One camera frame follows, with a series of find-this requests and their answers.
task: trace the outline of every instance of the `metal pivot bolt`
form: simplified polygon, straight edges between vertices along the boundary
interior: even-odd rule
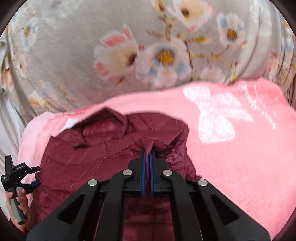
[[[125,176],[130,176],[130,175],[133,174],[133,171],[130,170],[130,169],[125,169],[125,170],[123,171],[123,174],[124,174]]]
[[[98,181],[96,179],[90,179],[87,184],[93,187],[98,184]]]
[[[206,186],[208,184],[206,179],[199,179],[198,184],[202,187]]]
[[[172,175],[173,173],[171,170],[164,170],[163,174],[168,177],[168,176]]]

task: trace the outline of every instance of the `white flower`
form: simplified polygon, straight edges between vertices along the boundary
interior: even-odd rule
[[[45,98],[47,101],[49,101],[50,104],[60,107],[59,98],[56,95],[56,92],[54,91],[51,83],[49,83],[49,82],[44,83],[43,80],[39,80],[37,82],[37,84],[38,84],[39,91],[42,94],[43,98]]]
[[[211,69],[206,67],[200,74],[200,79],[223,83],[225,81],[225,75],[223,75],[222,70],[218,67],[212,67]]]
[[[49,101],[45,98],[42,98],[37,91],[33,91],[32,94],[29,95],[29,102],[35,108],[42,108],[49,104]]]
[[[195,32],[201,28],[214,13],[214,7],[203,0],[173,0],[173,8],[169,8],[172,15],[178,18],[188,32]]]
[[[293,30],[291,29],[290,25],[287,23],[287,21],[284,21],[285,30],[288,35],[294,36]]]
[[[36,41],[38,31],[38,23],[36,19],[27,22],[24,28],[21,29],[20,35],[25,51],[28,51]]]
[[[27,2],[23,4],[9,22],[11,30],[13,32],[18,32],[25,27],[30,19],[36,17],[36,12],[34,10],[35,9],[32,6],[29,6]]]
[[[28,73],[28,59],[25,55],[20,54],[17,57],[16,68],[21,77],[25,78]]]
[[[225,47],[239,46],[244,42],[246,28],[236,14],[229,13],[225,16],[219,13],[217,22],[220,41]]]
[[[189,55],[180,39],[160,42],[140,52],[135,60],[136,78],[154,88],[169,88],[191,74]]]
[[[133,73],[139,46],[127,25],[121,32],[113,31],[100,39],[94,50],[94,70],[102,80],[118,80]]]
[[[292,53],[294,51],[294,38],[292,35],[286,36],[284,49],[287,53]]]

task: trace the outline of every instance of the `pink fleece blanket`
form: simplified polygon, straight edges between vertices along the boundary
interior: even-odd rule
[[[233,86],[193,82],[64,113],[46,112],[26,127],[19,162],[40,165],[50,136],[103,107],[122,114],[160,112],[187,123],[187,153],[197,174],[265,227],[271,238],[294,211],[296,113],[269,81],[240,81]],[[34,175],[23,181],[32,180]]]

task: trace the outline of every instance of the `yellow flower center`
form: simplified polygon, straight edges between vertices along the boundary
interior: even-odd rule
[[[31,104],[39,105],[39,101],[35,99],[30,99]]]
[[[174,63],[174,53],[170,50],[163,49],[156,55],[156,59],[163,66],[172,65]]]
[[[30,34],[30,30],[31,28],[30,27],[27,27],[26,30],[25,30],[25,36],[28,37],[29,34]]]
[[[233,29],[229,29],[227,32],[227,37],[229,40],[236,40],[237,39],[237,33]]]
[[[189,10],[187,8],[182,8],[181,13],[183,14],[184,18],[188,19],[190,16]]]

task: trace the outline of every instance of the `finger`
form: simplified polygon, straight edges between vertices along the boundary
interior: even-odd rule
[[[26,195],[26,191],[24,189],[22,189],[22,191],[18,191],[17,192],[19,196],[22,197],[22,199],[25,201],[25,202],[28,202],[28,199],[27,199],[27,195]]]
[[[26,213],[29,212],[29,208],[27,206],[22,206],[22,205],[18,205],[19,209],[21,209],[22,211],[25,211]]]
[[[8,208],[11,207],[10,200],[13,198],[13,193],[12,192],[6,192],[5,194],[5,199],[6,199],[6,205]]]
[[[18,201],[20,204],[23,204],[24,206],[28,206],[28,202],[26,202],[24,199],[21,199],[21,198],[17,197],[17,201]]]
[[[27,211],[27,223],[29,223],[31,221],[31,214],[30,211]]]
[[[13,193],[12,192],[6,192],[5,196],[6,196],[6,199],[11,199],[11,198],[13,198]]]

